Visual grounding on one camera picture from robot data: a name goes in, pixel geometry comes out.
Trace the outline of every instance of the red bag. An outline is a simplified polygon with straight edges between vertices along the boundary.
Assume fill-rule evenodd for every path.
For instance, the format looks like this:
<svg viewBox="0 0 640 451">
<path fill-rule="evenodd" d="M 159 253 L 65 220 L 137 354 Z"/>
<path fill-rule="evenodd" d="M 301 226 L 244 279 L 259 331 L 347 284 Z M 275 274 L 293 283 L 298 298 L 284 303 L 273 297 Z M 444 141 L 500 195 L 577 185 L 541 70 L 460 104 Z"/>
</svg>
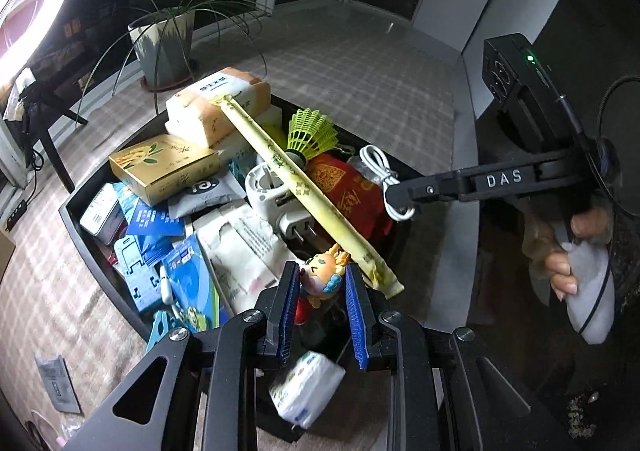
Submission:
<svg viewBox="0 0 640 451">
<path fill-rule="evenodd" d="M 382 189 L 353 166 L 323 153 L 309 162 L 306 174 L 364 238 L 375 244 L 389 234 L 393 220 Z"/>
</svg>

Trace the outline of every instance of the yellow long wrapper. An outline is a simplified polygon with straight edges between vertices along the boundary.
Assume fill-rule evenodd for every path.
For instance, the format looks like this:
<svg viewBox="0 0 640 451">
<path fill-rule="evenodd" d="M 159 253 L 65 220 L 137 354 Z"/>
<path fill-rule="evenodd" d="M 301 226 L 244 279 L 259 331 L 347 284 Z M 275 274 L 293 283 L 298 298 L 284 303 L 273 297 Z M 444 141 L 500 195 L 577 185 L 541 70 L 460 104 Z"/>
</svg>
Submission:
<svg viewBox="0 0 640 451">
<path fill-rule="evenodd" d="M 336 243 L 351 254 L 367 274 L 373 288 L 387 298 L 404 290 L 393 271 L 380 254 L 356 231 L 351 223 L 331 203 L 305 173 L 273 142 L 231 95 L 220 95 L 209 101 L 220 106 L 226 117 L 236 126 L 249 144 L 264 158 L 272 170 L 295 194 L 306 210 L 319 222 Z"/>
</svg>

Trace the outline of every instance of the screw head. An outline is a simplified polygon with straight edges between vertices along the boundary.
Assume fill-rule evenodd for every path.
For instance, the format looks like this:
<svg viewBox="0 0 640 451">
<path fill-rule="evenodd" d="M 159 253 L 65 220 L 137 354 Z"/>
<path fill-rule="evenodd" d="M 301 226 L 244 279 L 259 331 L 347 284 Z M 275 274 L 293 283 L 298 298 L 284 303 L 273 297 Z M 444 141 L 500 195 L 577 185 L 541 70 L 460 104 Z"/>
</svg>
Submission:
<svg viewBox="0 0 640 451">
<path fill-rule="evenodd" d="M 244 314 L 242 314 L 242 320 L 247 323 L 255 323 L 262 319 L 263 313 L 260 310 L 247 310 Z"/>
<path fill-rule="evenodd" d="M 462 327 L 456 330 L 456 337 L 468 343 L 476 338 L 476 333 L 471 328 Z"/>
<path fill-rule="evenodd" d="M 399 315 L 400 314 L 396 310 L 386 310 L 385 312 L 382 312 L 382 314 L 380 314 L 380 317 L 382 317 L 383 321 L 392 323 L 394 317 Z"/>
<path fill-rule="evenodd" d="M 172 341 L 182 341 L 189 335 L 189 331 L 185 327 L 172 328 L 169 331 L 169 339 Z"/>
</svg>

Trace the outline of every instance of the plant pot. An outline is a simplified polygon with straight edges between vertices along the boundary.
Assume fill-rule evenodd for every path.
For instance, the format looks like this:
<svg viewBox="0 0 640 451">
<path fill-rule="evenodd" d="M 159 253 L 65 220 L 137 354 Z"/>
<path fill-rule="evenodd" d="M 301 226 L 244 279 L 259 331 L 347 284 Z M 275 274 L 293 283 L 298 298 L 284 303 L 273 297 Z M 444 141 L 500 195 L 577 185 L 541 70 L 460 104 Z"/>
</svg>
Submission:
<svg viewBox="0 0 640 451">
<path fill-rule="evenodd" d="M 177 15 L 174 24 L 169 13 L 161 10 L 141 17 L 129 25 L 132 42 L 143 34 L 136 43 L 135 51 L 150 90 L 170 88 L 190 77 L 185 59 L 189 61 L 191 55 L 194 16 L 193 10 Z"/>
</svg>

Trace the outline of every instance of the gray packet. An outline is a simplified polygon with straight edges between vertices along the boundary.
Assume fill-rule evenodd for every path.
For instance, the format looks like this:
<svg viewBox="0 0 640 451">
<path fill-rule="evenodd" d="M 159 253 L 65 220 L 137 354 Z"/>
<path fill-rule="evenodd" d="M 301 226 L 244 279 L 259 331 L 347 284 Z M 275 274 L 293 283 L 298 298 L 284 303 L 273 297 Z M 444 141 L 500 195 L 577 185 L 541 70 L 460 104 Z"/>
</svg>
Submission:
<svg viewBox="0 0 640 451">
<path fill-rule="evenodd" d="M 52 359 L 40 359 L 36 356 L 35 360 L 53 407 L 63 413 L 77 413 L 79 415 L 81 413 L 80 405 L 73 386 L 71 386 L 65 359 L 62 355 Z"/>
<path fill-rule="evenodd" d="M 204 208 L 239 200 L 246 196 L 231 171 L 224 169 L 206 180 L 196 182 L 168 200 L 169 216 L 182 218 Z"/>
</svg>

